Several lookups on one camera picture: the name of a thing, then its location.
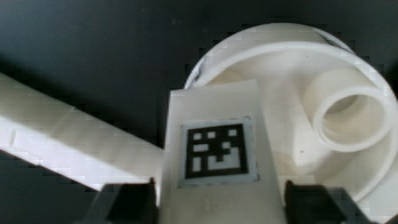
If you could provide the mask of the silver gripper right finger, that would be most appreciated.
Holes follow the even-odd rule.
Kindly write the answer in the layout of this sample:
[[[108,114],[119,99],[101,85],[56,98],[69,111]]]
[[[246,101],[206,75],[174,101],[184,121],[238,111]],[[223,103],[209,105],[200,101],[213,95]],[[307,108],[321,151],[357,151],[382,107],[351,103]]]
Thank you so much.
[[[287,181],[284,205],[287,224],[373,224],[342,188]]]

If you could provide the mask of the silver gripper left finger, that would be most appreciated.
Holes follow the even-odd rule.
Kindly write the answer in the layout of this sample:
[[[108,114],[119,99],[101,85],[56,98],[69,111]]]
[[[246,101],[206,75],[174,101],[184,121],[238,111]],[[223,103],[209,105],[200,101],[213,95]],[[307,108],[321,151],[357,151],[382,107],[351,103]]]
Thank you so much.
[[[154,180],[106,184],[76,224],[156,224]]]

